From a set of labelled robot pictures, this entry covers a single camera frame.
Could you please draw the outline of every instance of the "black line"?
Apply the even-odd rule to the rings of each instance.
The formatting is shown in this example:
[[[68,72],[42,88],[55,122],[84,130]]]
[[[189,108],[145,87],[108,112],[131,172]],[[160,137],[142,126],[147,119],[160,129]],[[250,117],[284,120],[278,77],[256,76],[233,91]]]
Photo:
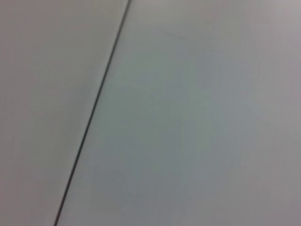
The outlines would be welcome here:
[[[95,99],[95,102],[94,102],[94,105],[93,105],[93,108],[92,108],[92,112],[91,112],[91,115],[90,115],[88,123],[87,123],[87,127],[86,127],[85,132],[84,132],[83,139],[81,140],[81,143],[80,143],[80,146],[79,146],[79,150],[78,150],[77,155],[75,157],[75,161],[74,161],[74,164],[73,164],[73,167],[72,167],[72,170],[71,170],[71,173],[70,173],[70,176],[69,176],[69,179],[68,179],[68,182],[67,182],[67,185],[66,185],[63,197],[62,197],[62,201],[61,201],[60,207],[58,209],[58,212],[57,212],[57,215],[56,215],[56,218],[55,218],[54,226],[57,226],[59,218],[61,216],[63,205],[64,205],[64,202],[65,202],[66,197],[67,197],[67,193],[68,193],[68,190],[69,190],[72,178],[73,178],[73,174],[74,174],[77,162],[79,161],[79,156],[80,156],[81,150],[82,150],[82,148],[84,146],[84,142],[85,142],[86,137],[87,137],[87,133],[88,133],[88,130],[89,130],[89,127],[90,127],[90,124],[91,124],[91,121],[92,121],[92,118],[93,118],[96,106],[97,106],[97,102],[98,102],[100,93],[101,93],[101,91],[103,89],[103,84],[104,84],[105,78],[107,77],[107,74],[108,74],[109,67],[110,67],[110,64],[112,62],[113,55],[114,55],[114,52],[115,52],[115,49],[116,49],[116,46],[117,46],[117,43],[118,43],[118,40],[119,40],[119,37],[120,37],[120,34],[121,34],[121,30],[122,30],[124,21],[126,20],[126,16],[127,16],[127,13],[128,13],[129,7],[130,7],[130,3],[131,3],[131,0],[127,0],[126,8],[125,8],[125,11],[123,13],[123,16],[122,16],[122,19],[121,19],[121,22],[120,22],[120,25],[119,25],[119,29],[118,29],[118,32],[117,32],[117,35],[116,35],[116,39],[115,39],[114,44],[113,44],[113,48],[112,48],[112,51],[111,51],[111,54],[110,54],[110,57],[109,57],[109,61],[108,61],[108,64],[107,64],[107,66],[105,68],[105,71],[104,71],[103,80],[102,80],[102,82],[100,84],[100,87],[99,87],[99,90],[97,92],[96,99]]]

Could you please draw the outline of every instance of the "white panel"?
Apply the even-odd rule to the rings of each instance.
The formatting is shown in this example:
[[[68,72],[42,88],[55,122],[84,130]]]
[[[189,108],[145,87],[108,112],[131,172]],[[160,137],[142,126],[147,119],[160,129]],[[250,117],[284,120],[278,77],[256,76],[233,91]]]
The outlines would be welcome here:
[[[60,226],[298,226],[301,3],[134,0]]]
[[[0,2],[0,225],[51,226],[126,0]]]

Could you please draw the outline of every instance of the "gray surface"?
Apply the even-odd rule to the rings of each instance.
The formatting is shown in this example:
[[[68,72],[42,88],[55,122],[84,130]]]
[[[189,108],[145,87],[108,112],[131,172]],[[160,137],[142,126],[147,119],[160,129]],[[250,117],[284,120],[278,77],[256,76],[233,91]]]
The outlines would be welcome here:
[[[300,225],[300,15],[134,0],[59,225]]]
[[[126,0],[0,2],[0,225],[52,226]]]

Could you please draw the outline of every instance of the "white surface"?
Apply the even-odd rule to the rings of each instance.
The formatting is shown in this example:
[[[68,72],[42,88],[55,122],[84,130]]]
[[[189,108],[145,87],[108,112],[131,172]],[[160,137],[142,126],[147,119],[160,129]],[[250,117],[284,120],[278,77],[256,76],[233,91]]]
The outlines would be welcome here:
[[[125,3],[1,1],[1,226],[53,225]]]
[[[300,225],[300,17],[134,0],[59,225]]]

